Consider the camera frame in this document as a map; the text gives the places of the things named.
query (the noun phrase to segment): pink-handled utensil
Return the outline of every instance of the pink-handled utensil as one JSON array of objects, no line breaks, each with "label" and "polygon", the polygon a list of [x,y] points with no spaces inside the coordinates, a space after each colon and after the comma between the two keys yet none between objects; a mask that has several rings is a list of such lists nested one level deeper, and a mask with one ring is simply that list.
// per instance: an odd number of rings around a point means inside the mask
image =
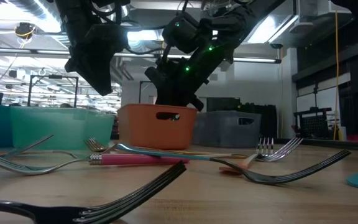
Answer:
[{"label": "pink-handled utensil", "polygon": [[174,157],[159,157],[136,154],[92,154],[89,157],[90,165],[157,165],[176,164],[180,161],[188,163],[189,159]]}]

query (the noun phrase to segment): ceiling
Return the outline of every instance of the ceiling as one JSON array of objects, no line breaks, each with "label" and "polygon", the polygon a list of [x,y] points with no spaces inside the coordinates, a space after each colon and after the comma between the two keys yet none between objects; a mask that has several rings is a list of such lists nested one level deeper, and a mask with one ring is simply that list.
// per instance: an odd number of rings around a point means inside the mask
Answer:
[{"label": "ceiling", "polygon": [[[0,4],[0,48],[20,48],[23,40],[17,38],[14,33],[14,27],[19,22],[31,22],[37,24],[38,28],[35,30],[35,35],[31,38],[31,42],[25,44],[25,49],[68,50],[67,38],[64,35],[45,33],[45,31],[60,31],[59,26],[51,26],[54,22],[60,20],[58,17],[55,17],[57,15],[55,6],[47,3],[45,0],[36,0],[35,2],[41,2],[47,6],[46,12],[50,12],[52,17],[50,23],[40,21],[38,17],[29,12],[24,12],[13,4]],[[160,26],[175,17],[177,9],[183,4],[182,2],[178,0],[132,0],[131,6],[127,10],[130,19],[141,22],[143,26]],[[218,7],[230,6],[232,4],[231,1],[227,0],[190,1],[190,3],[186,11],[197,20],[208,16]],[[313,9],[313,3],[319,6],[319,10],[314,10],[314,13],[308,12],[306,9]],[[322,6],[325,6],[325,4],[320,0],[285,1],[264,21],[260,22],[250,36],[246,38],[248,42],[244,42],[243,45],[236,49],[235,57],[277,58],[277,50],[270,47],[269,41],[285,44],[286,47],[299,47],[313,43],[313,41],[317,40],[316,37],[322,37],[329,32],[333,32],[332,27],[320,29],[320,27],[326,27],[326,24],[332,24],[333,19],[332,11],[324,14],[321,12],[320,8]],[[350,17],[344,17],[341,14],[342,25],[350,19]],[[321,35],[316,35],[315,32],[312,32],[313,35],[311,35],[310,30],[303,30],[295,34],[293,31],[290,32],[294,26],[297,26],[297,22],[300,21],[314,22],[314,31],[320,30]],[[132,35],[132,42],[136,42],[133,48],[136,48],[136,51],[153,48],[156,45],[154,41],[139,41],[136,38],[141,37],[145,39],[146,36],[152,36],[147,38],[159,39],[160,33],[161,31]],[[177,49],[173,49],[172,52],[173,54],[181,54]],[[114,91],[108,96],[99,96],[77,73],[65,72],[64,65],[67,60],[67,58],[45,58],[45,56],[37,57],[36,55],[15,57],[14,55],[0,54],[0,91],[5,93],[5,103],[27,103],[26,96],[29,91],[30,75],[61,75],[63,77],[78,77],[78,84],[80,85],[78,90],[79,106],[93,106],[102,111],[116,111],[121,107],[121,87],[117,83],[128,79],[147,80],[147,77],[144,75],[145,69],[155,65],[152,58],[128,57],[114,59],[112,61],[112,68],[114,70],[112,72],[112,85]],[[124,68],[127,71],[127,75],[126,73],[120,73],[120,71],[122,72],[121,69],[117,71],[118,65],[125,65]],[[17,76],[17,78],[10,77],[8,75],[9,70],[19,70],[18,74],[20,76]],[[59,80],[48,80],[45,78],[38,81],[37,84],[32,89],[36,93],[33,94],[32,101],[30,102],[32,105],[57,106],[61,103],[73,103],[75,92],[73,81],[67,78]],[[60,85],[60,88],[54,90],[51,88],[53,85]]]}]

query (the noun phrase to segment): orange bin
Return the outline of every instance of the orange bin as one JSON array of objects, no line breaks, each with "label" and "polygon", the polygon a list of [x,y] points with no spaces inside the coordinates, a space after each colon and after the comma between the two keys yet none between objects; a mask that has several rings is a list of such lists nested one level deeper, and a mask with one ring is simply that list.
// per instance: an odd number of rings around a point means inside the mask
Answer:
[{"label": "orange bin", "polygon": [[181,106],[129,104],[118,111],[121,142],[152,149],[187,149],[197,110]]}]

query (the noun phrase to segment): green translucent bin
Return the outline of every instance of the green translucent bin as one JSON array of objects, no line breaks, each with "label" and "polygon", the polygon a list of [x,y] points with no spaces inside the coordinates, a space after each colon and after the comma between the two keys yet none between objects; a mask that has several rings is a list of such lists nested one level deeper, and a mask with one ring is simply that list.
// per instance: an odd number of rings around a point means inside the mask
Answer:
[{"label": "green translucent bin", "polygon": [[52,134],[36,149],[84,150],[84,140],[108,144],[114,116],[77,108],[12,107],[13,145],[21,148]]}]

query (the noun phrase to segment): teal handle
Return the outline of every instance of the teal handle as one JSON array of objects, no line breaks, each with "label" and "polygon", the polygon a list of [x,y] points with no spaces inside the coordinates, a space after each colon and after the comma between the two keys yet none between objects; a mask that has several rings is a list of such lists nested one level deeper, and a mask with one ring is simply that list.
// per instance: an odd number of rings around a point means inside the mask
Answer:
[{"label": "teal handle", "polygon": [[149,156],[166,156],[166,157],[176,157],[176,158],[184,158],[184,159],[192,159],[192,160],[201,160],[201,161],[209,161],[209,157],[205,156],[189,156],[189,155],[182,155],[176,153],[167,153],[167,152],[155,152],[149,150],[139,149],[138,147],[130,146],[128,144],[116,144],[114,148],[126,152],[131,152],[134,154],[145,154]]}]

